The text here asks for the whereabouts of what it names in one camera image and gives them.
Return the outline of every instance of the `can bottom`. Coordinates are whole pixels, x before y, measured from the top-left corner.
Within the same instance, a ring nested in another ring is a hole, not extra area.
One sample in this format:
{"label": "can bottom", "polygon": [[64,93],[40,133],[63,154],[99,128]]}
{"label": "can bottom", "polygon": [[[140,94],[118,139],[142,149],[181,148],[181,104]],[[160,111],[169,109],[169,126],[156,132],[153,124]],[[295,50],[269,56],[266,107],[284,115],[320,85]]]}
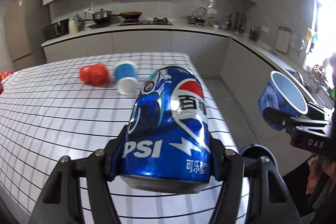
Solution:
{"label": "can bottom", "polygon": [[160,179],[139,175],[121,175],[120,177],[133,189],[173,194],[197,194],[209,184],[199,181]]}

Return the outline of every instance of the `bolt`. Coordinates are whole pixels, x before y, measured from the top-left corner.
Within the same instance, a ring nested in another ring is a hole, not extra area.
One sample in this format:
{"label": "bolt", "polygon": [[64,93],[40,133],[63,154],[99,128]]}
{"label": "bolt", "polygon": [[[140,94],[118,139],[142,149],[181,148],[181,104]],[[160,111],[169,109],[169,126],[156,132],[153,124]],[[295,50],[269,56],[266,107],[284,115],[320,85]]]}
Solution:
{"label": "bolt", "polygon": [[269,157],[267,156],[261,156],[260,159],[261,159],[261,162],[269,162]]}
{"label": "bolt", "polygon": [[59,161],[60,161],[61,163],[65,163],[65,162],[67,162],[68,160],[70,160],[69,156],[63,156],[63,157],[61,157],[61,158],[59,159]]}
{"label": "bolt", "polygon": [[104,149],[98,149],[94,152],[94,154],[98,157],[103,156],[105,154]]}
{"label": "bolt", "polygon": [[232,157],[236,152],[234,152],[232,149],[225,150],[226,156]]}

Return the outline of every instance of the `blue and white cup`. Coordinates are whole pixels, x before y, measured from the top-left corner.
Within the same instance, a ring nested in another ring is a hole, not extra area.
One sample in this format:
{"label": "blue and white cup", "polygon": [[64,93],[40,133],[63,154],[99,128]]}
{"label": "blue and white cup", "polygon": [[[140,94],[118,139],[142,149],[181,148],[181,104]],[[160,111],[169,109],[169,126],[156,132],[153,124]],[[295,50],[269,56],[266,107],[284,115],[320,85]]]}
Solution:
{"label": "blue and white cup", "polygon": [[[298,87],[281,72],[272,71],[270,77],[271,79],[258,100],[260,114],[263,115],[263,111],[267,107],[281,110],[294,117],[307,114],[307,103]],[[280,131],[285,128],[266,120],[265,122],[274,130]]]}
{"label": "blue and white cup", "polygon": [[128,95],[137,88],[138,80],[135,77],[137,66],[132,61],[120,61],[114,65],[114,75],[117,91]]}

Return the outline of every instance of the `table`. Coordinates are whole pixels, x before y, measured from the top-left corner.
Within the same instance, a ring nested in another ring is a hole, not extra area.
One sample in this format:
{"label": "table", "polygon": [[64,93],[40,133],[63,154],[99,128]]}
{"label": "table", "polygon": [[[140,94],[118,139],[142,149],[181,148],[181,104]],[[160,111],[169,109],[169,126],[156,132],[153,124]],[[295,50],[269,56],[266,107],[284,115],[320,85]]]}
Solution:
{"label": "table", "polygon": [[[116,91],[113,65],[121,60],[132,60],[138,66],[139,86],[134,94],[120,95]],[[99,62],[107,65],[110,81],[103,87],[81,83],[79,68]],[[163,65],[182,66],[198,77],[209,131],[237,151],[216,103],[186,54],[114,54],[21,70],[8,79],[0,96],[0,196],[20,224],[28,222],[59,158],[86,157],[117,137],[129,121],[142,82]],[[80,183],[85,222],[92,224],[86,180]],[[120,220],[127,224],[208,223],[220,186],[211,177],[209,186],[200,193],[181,195],[131,189],[119,177],[109,183]],[[245,222],[248,197],[249,183],[244,178],[237,224]]]}

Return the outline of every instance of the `pepsi can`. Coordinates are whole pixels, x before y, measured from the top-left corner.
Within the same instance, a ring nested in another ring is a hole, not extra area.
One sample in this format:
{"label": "pepsi can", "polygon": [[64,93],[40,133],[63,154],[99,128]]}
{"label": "pepsi can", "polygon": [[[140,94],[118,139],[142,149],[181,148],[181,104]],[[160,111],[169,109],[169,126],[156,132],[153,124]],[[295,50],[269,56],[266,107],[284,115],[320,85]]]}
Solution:
{"label": "pepsi can", "polygon": [[121,156],[128,186],[163,193],[197,193],[209,183],[210,149],[201,84],[169,66],[142,85]]}

